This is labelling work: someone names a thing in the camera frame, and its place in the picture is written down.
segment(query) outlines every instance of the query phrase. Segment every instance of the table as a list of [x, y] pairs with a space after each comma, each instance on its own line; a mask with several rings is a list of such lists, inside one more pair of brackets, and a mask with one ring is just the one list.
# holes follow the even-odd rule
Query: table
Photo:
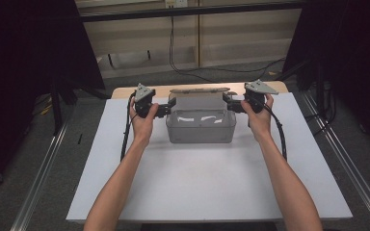
[[[243, 88], [243, 83], [225, 85], [239, 94]], [[155, 102], [167, 101], [167, 98], [157, 98], [166, 96], [162, 89], [179, 88], [182, 86], [156, 88]], [[127, 104], [126, 95], [122, 96], [124, 99], [118, 99], [119, 91], [113, 94], [114, 99], [107, 101], [67, 220], [85, 221], [98, 192], [119, 164]], [[132, 91], [121, 90], [128, 95]], [[309, 190], [320, 217], [350, 218], [348, 205], [293, 95], [275, 95], [274, 112], [283, 123], [289, 164]], [[281, 219], [259, 146], [246, 126], [247, 116], [239, 114], [237, 121], [232, 143], [174, 144], [169, 142], [164, 119], [155, 119], [150, 144], [140, 162], [120, 220], [230, 222]], [[274, 122], [272, 134], [279, 145]]]

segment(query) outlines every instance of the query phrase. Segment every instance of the hand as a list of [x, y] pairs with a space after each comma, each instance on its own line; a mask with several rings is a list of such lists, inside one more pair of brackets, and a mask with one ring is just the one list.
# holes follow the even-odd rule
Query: hand
[[141, 118], [134, 110], [134, 98], [130, 102], [130, 118], [133, 124], [134, 141], [139, 141], [145, 146], [149, 144], [149, 139], [152, 134], [152, 124], [155, 114], [158, 111], [158, 104], [152, 104], [146, 118]]
[[[273, 107], [274, 99], [272, 95], [265, 94], [266, 95], [266, 105], [269, 106], [269, 108]], [[246, 101], [243, 100], [241, 102], [243, 109], [248, 114], [249, 117], [249, 125], [251, 127], [251, 131], [254, 134], [254, 138], [257, 141], [261, 141], [261, 139], [266, 137], [271, 137], [270, 134], [270, 114], [267, 112], [267, 110], [263, 109], [259, 114], [256, 114], [253, 109], [251, 108], [251, 105]]]

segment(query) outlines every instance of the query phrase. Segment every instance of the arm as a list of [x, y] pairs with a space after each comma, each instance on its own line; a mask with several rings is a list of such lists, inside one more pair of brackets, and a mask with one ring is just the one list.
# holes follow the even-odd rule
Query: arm
[[158, 104], [152, 105], [146, 118], [136, 116], [131, 101], [130, 117], [133, 121], [134, 140], [124, 159], [97, 196], [86, 219], [84, 230], [116, 230], [119, 215], [124, 207], [138, 164], [152, 133], [152, 123]]
[[[266, 94], [266, 104], [272, 108], [273, 97]], [[270, 133], [270, 114], [263, 110], [255, 114], [246, 101], [242, 107], [269, 171], [278, 207], [288, 230], [322, 230], [317, 209], [302, 181], [281, 156]]]

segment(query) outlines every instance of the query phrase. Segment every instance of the forearm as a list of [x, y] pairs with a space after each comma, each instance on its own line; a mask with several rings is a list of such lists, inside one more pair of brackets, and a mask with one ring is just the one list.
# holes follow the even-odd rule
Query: forearm
[[302, 181], [281, 156], [270, 135], [259, 138], [278, 207], [288, 230], [322, 230], [317, 209]]
[[115, 230], [146, 143], [133, 141], [122, 162], [97, 196], [85, 230]]

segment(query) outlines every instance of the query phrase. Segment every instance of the person's right arm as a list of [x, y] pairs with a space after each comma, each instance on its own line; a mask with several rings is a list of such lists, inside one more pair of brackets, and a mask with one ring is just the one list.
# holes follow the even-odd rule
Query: person's right arm
[[[266, 104], [272, 108], [273, 97], [266, 94]], [[242, 107], [249, 116], [254, 138], [260, 144], [270, 180], [287, 230], [322, 230], [317, 209], [302, 181], [287, 164], [270, 132], [270, 114], [262, 110], [255, 114], [248, 102]]]

